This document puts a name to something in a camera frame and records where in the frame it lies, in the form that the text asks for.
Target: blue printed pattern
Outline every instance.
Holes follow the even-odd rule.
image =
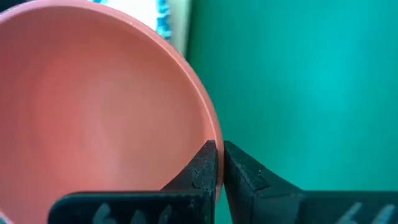
[[[169,24],[170,19],[170,6],[167,4],[167,0],[156,0],[157,6],[157,19],[156,19],[156,33],[161,35],[165,40],[170,40],[172,37],[172,31]]]

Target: plastic bowl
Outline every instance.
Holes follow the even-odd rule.
[[[0,15],[0,211],[45,223],[65,194],[159,190],[208,139],[223,142],[189,64],[160,36],[86,1]]]

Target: teal background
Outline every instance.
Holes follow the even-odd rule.
[[[193,0],[187,59],[224,138],[276,174],[398,190],[398,1]]]

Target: black plastic tool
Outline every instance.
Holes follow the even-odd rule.
[[[304,191],[229,141],[224,186],[234,224],[398,222],[398,192]]]
[[[398,222],[397,192],[304,191],[224,142],[224,186],[234,224],[387,224]],[[159,192],[67,195],[50,224],[214,223],[217,150],[208,141]]]

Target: black clamp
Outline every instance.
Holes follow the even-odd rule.
[[[224,142],[224,186],[234,224],[398,222],[397,192],[305,191]],[[207,141],[158,192],[81,192],[59,200],[49,224],[212,224],[217,149]]]

